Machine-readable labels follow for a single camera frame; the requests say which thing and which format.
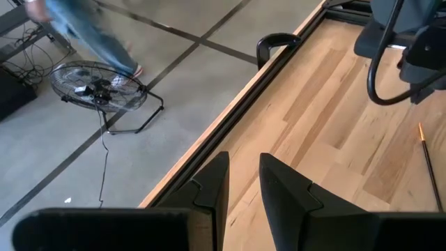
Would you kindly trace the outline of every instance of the pencil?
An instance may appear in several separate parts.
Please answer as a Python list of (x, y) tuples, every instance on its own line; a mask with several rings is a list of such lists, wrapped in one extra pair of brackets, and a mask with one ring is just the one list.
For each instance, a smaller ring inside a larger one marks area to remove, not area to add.
[(443, 205), (441, 204), (440, 194), (438, 193), (437, 183), (432, 169), (431, 157), (429, 156), (429, 151), (427, 150), (426, 138), (424, 138), (423, 127), (421, 126), (421, 123), (418, 123), (418, 128), (420, 129), (420, 139), (423, 145), (424, 157), (426, 158), (427, 169), (429, 170), (429, 175), (431, 177), (433, 193), (435, 194), (438, 210), (440, 212), (443, 212)]

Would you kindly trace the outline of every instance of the wooden platform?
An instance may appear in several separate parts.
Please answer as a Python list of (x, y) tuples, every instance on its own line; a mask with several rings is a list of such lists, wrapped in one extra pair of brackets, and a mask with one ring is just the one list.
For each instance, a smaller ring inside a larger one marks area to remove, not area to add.
[[(446, 201), (446, 93), (417, 106), (369, 101), (369, 60), (353, 52), (361, 30), (324, 21), (211, 155), (228, 151), (231, 159), (225, 250), (275, 249), (260, 193), (260, 153), (368, 211), (437, 211), (417, 130), (422, 122)], [(377, 89), (384, 98), (408, 88), (399, 80), (400, 58), (401, 50), (387, 49), (381, 61)]]

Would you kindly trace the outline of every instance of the sneaker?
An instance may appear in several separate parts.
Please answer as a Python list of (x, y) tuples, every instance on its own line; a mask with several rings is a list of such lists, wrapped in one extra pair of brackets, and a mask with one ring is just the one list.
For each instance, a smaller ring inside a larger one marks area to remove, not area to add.
[[(133, 78), (138, 78), (143, 72), (142, 66), (138, 65), (137, 70), (133, 73)], [(124, 86), (126, 85), (130, 80), (127, 77), (123, 77), (121, 75), (117, 75), (112, 81), (112, 86)]]

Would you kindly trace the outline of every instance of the floor tile grout line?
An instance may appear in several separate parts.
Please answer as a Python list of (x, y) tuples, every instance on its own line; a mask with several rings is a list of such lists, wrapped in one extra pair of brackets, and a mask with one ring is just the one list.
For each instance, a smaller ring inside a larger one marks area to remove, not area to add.
[[(242, 0), (236, 7), (234, 7), (228, 14), (226, 14), (222, 20), (217, 22), (208, 32), (206, 32), (198, 41), (187, 48), (179, 57), (177, 57), (172, 63), (170, 63), (158, 76), (148, 84), (148, 90), (155, 87), (161, 80), (166, 77), (176, 66), (180, 65), (193, 51), (200, 46), (200, 41), (204, 36), (210, 37), (214, 32), (216, 32), (221, 26), (223, 26), (229, 19), (234, 16), (238, 11), (240, 11), (247, 3), (251, 0)], [(113, 117), (108, 120), (109, 126), (113, 126), (126, 111), (121, 111), (113, 115)], [(61, 164), (59, 164), (53, 171), (51, 171), (46, 177), (41, 180), (34, 188), (27, 192), (18, 202), (11, 206), (1, 217), (0, 217), (0, 228), (3, 227), (14, 215), (24, 208), (39, 192), (46, 188), (54, 179), (56, 179), (59, 174), (65, 171), (86, 149), (88, 149), (96, 140), (100, 137), (101, 129), (96, 130), (81, 146), (79, 146), (73, 153), (71, 153)]]
[(241, 1), (236, 7), (233, 8), (233, 10), (231, 10), (231, 12), (229, 12), (228, 14), (226, 14), (215, 26), (213, 26), (208, 32), (206, 32), (204, 35), (202, 35), (202, 37), (198, 37), (196, 35), (193, 35), (191, 33), (185, 32), (185, 31), (181, 31), (179, 29), (161, 24), (159, 22), (153, 21), (150, 18), (138, 15), (136, 13), (133, 13), (129, 10), (126, 10), (122, 7), (119, 6), (115, 6), (114, 4), (111, 3), (104, 3), (101, 1), (96, 1), (98, 3), (99, 6), (106, 8), (107, 10), (110, 10), (114, 13), (118, 13), (120, 15), (123, 15), (125, 17), (129, 17), (133, 20), (136, 20), (138, 22), (142, 22), (144, 24), (148, 24), (154, 28), (158, 28), (161, 29), (163, 31), (166, 31), (168, 33), (172, 33), (174, 35), (177, 35), (181, 38), (187, 39), (187, 40), (191, 40), (192, 42), (199, 42), (201, 45), (204, 45), (206, 47), (209, 47), (211, 49), (217, 50), (221, 53), (227, 54), (229, 56), (234, 56), (240, 60), (246, 61), (248, 63), (253, 63), (253, 64), (257, 64), (257, 59), (255, 56), (251, 56), (249, 54), (246, 54), (244, 52), (240, 52), (238, 50), (235, 49), (231, 49), (230, 47), (212, 42), (210, 40), (208, 40), (207, 38), (209, 38), (215, 31), (217, 31), (217, 29), (219, 29), (221, 27), (221, 24), (225, 24), (231, 17), (234, 16), (234, 14), (236, 14), (240, 9), (242, 9), (243, 7), (245, 7), (251, 0), (244, 0)]

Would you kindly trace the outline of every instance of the person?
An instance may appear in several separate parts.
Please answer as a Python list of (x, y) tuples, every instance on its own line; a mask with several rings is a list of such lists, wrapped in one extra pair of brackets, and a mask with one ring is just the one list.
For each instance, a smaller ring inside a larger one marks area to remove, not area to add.
[[(116, 39), (103, 11), (92, 0), (25, 0), (29, 17), (36, 22), (51, 22), (60, 33), (80, 39), (105, 63), (120, 73), (138, 77), (142, 67)], [(112, 84), (123, 84), (116, 77)]]

